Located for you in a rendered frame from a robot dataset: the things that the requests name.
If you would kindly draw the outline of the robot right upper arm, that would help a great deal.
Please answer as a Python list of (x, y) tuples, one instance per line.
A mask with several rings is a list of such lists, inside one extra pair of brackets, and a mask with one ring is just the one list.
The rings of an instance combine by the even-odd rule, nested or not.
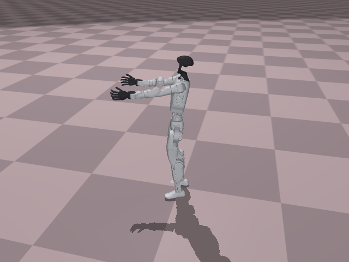
[(169, 77), (167, 79), (164, 79), (163, 77), (160, 76), (157, 78), (157, 85), (158, 86), (172, 85), (178, 76), (180, 76), (180, 74), (173, 77)]

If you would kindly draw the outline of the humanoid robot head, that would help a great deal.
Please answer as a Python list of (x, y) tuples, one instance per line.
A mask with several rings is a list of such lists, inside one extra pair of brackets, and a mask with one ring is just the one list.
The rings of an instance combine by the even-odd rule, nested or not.
[[(179, 63), (179, 68), (178, 68), (178, 74), (180, 74), (180, 76), (182, 76), (184, 78), (184, 80), (189, 82), (189, 78), (187, 76), (187, 72), (182, 71), (181, 67), (187, 67), (187, 66), (193, 66), (194, 65), (194, 61), (191, 57), (189, 56), (179, 56), (177, 58), (177, 61)], [(178, 79), (181, 79), (180, 77)]]

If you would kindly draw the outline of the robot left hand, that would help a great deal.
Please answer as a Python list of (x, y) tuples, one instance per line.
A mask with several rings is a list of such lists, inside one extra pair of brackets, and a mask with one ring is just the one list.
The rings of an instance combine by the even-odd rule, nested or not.
[[(120, 90), (120, 91), (117, 92), (117, 91), (111, 90), (111, 92), (113, 92), (113, 93), (110, 92), (111, 97), (112, 97), (113, 100), (125, 100), (125, 99), (127, 99), (127, 98), (128, 98), (128, 99), (131, 99), (131, 98), (130, 98), (130, 94), (136, 93), (135, 91), (128, 91), (128, 92), (126, 92), (126, 91), (121, 90), (121, 89), (118, 88), (118, 87), (116, 87), (116, 89), (118, 89), (118, 90)], [(118, 93), (118, 94), (114, 94), (114, 93)]]

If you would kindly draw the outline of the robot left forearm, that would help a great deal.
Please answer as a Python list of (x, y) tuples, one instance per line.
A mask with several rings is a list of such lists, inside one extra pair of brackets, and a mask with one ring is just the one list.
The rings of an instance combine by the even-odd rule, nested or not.
[(131, 99), (142, 99), (142, 98), (153, 98), (160, 94), (159, 88), (154, 88), (152, 90), (148, 89), (145, 91), (136, 91), (134, 94), (130, 94)]

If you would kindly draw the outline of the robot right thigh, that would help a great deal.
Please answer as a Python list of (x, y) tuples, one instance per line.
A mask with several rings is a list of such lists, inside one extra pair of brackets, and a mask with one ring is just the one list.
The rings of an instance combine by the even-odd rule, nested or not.
[[(170, 128), (170, 123), (169, 123), (168, 135), (169, 135), (170, 131), (171, 131), (171, 128)], [(168, 136), (167, 136), (167, 138), (168, 138)], [(179, 141), (177, 141), (177, 142), (179, 142)], [(182, 159), (183, 157), (184, 157), (184, 152), (181, 149), (178, 149), (178, 156), (177, 156), (177, 158)]]

